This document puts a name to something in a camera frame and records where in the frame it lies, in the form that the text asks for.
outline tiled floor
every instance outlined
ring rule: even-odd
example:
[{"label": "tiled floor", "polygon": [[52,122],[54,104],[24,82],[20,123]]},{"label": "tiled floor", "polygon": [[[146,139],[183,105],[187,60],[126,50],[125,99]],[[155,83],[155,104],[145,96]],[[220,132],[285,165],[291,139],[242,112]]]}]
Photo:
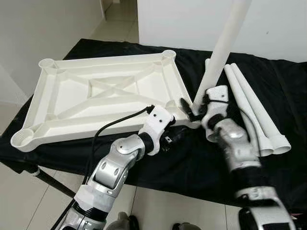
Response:
[{"label": "tiled floor", "polygon": [[[90,37],[104,41],[139,42],[136,0],[113,4]],[[13,119],[19,106],[0,104],[0,134]],[[46,171],[77,191],[82,177],[51,169]],[[0,229],[48,230],[70,198],[35,177],[16,174],[0,163]],[[178,194],[124,185],[107,222],[119,211],[134,214],[141,230],[170,230],[175,222],[188,221],[202,230],[237,230],[237,207],[225,206]]]}]

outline table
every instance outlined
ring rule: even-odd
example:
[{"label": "table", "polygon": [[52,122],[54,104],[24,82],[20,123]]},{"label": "table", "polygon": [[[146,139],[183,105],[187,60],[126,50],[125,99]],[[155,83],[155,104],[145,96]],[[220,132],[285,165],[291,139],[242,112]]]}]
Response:
[{"label": "table", "polygon": [[[156,46],[141,46],[128,42],[102,42],[81,39],[65,59],[110,57],[161,53],[172,49],[177,53],[176,64],[191,99],[194,99],[205,71],[204,61],[211,52]],[[268,60],[247,54],[231,53],[228,63],[235,62],[280,132],[288,138],[292,149],[282,155],[261,159],[270,182],[292,213],[307,210],[307,62]],[[218,85],[229,86],[224,72]],[[229,88],[229,101],[235,103]],[[17,173],[37,171],[41,165],[55,170],[84,174],[90,153],[91,139],[44,144],[24,153],[10,145],[11,136],[24,122],[31,99],[21,108],[0,138],[0,161]],[[229,116],[244,126],[239,111],[228,109]],[[105,144],[95,155],[97,163],[105,156],[115,139],[131,133],[99,137]],[[65,186],[46,175],[41,179],[73,196]],[[237,205],[223,153],[217,145],[205,139],[204,130],[191,131],[168,152],[145,156],[130,170],[127,184],[175,192],[204,200]]]}]

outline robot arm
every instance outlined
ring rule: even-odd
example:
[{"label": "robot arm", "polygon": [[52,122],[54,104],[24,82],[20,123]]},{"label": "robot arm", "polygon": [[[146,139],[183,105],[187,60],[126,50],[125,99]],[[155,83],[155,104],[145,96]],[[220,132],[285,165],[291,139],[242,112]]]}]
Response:
[{"label": "robot arm", "polygon": [[245,130],[232,119],[226,118],[227,104],[217,102],[225,99],[225,95],[225,86],[207,90],[208,111],[201,123],[207,139],[217,142],[223,149],[236,191],[235,197],[245,206],[239,212],[241,229],[294,230],[292,218],[275,188],[266,179]]},{"label": "robot arm", "polygon": [[75,203],[63,218],[58,230],[102,230],[128,171],[144,154],[158,153],[164,129],[174,122],[164,108],[156,106],[146,118],[138,135],[114,141],[110,152],[97,164],[87,184],[81,185]]}]

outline white pvc tube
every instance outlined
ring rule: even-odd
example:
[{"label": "white pvc tube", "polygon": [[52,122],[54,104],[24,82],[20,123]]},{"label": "white pvc tube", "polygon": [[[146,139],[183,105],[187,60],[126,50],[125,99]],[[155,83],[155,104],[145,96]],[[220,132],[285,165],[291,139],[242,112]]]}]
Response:
[{"label": "white pvc tube", "polygon": [[271,117],[261,104],[260,100],[254,93],[253,89],[243,76],[242,72],[238,68],[238,66],[233,63],[231,64],[231,68],[235,73],[235,76],[248,99],[250,106],[252,107],[262,130],[264,131],[265,135],[270,139],[274,152],[273,154],[282,154],[291,149],[291,145],[288,142],[287,138],[282,135],[279,130],[277,129],[276,125],[272,121]]},{"label": "white pvc tube", "polygon": [[241,89],[241,86],[239,84],[239,82],[236,79],[236,76],[232,70],[232,68],[230,67],[230,65],[225,65],[224,67],[226,76],[228,78],[230,87],[232,89],[232,92],[235,96],[236,99],[236,103],[238,105],[238,107],[240,107],[240,109],[242,109],[251,119],[252,123],[254,124],[256,130],[254,129],[253,125],[251,124],[251,121],[246,117],[246,115],[241,112],[244,124],[246,126],[246,129],[248,131],[249,137],[250,137],[250,142],[252,143],[254,149],[255,149],[255,153],[259,155],[258,152],[258,146],[257,146],[257,136],[258,136],[258,141],[260,144],[260,153],[261,156],[265,157],[265,156],[269,156],[273,153],[273,146],[270,142],[270,140],[264,135],[263,130],[252,110],[252,108],[250,107],[250,104],[248,103],[248,100],[243,92],[243,90]]},{"label": "white pvc tube", "polygon": [[211,55],[210,65],[203,75],[191,107],[194,115],[199,114],[199,108],[206,89],[216,86],[229,56],[230,49],[243,24],[250,3],[251,0],[234,0],[230,15]]}]

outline black cloth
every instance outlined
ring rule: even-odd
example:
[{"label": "black cloth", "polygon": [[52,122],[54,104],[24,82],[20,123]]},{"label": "black cloth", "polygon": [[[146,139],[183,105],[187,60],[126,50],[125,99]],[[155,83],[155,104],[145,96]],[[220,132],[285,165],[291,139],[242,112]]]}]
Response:
[{"label": "black cloth", "polygon": [[[81,39],[65,59],[110,57],[160,53],[166,47],[141,46],[127,42],[102,42]],[[193,100],[211,52],[177,49],[176,65]],[[292,212],[307,210],[307,63],[286,60],[270,61],[253,55],[231,53],[228,63],[235,62],[263,103],[280,132],[288,138],[292,149],[282,155],[262,158],[264,170],[286,207]],[[222,73],[218,85],[228,85]],[[229,88],[229,101],[235,103]],[[12,169],[26,162],[56,170],[83,174],[90,153],[91,139],[44,144],[24,153],[10,145],[11,136],[24,122],[31,99],[22,107],[0,139],[0,159]],[[244,126],[240,113],[228,109],[229,116]],[[96,162],[108,153],[110,143],[129,134],[100,137],[105,144],[96,153]],[[223,153],[205,139],[204,130],[193,130],[169,152],[146,156],[130,170],[126,183],[175,192],[191,197],[234,204]]]}]

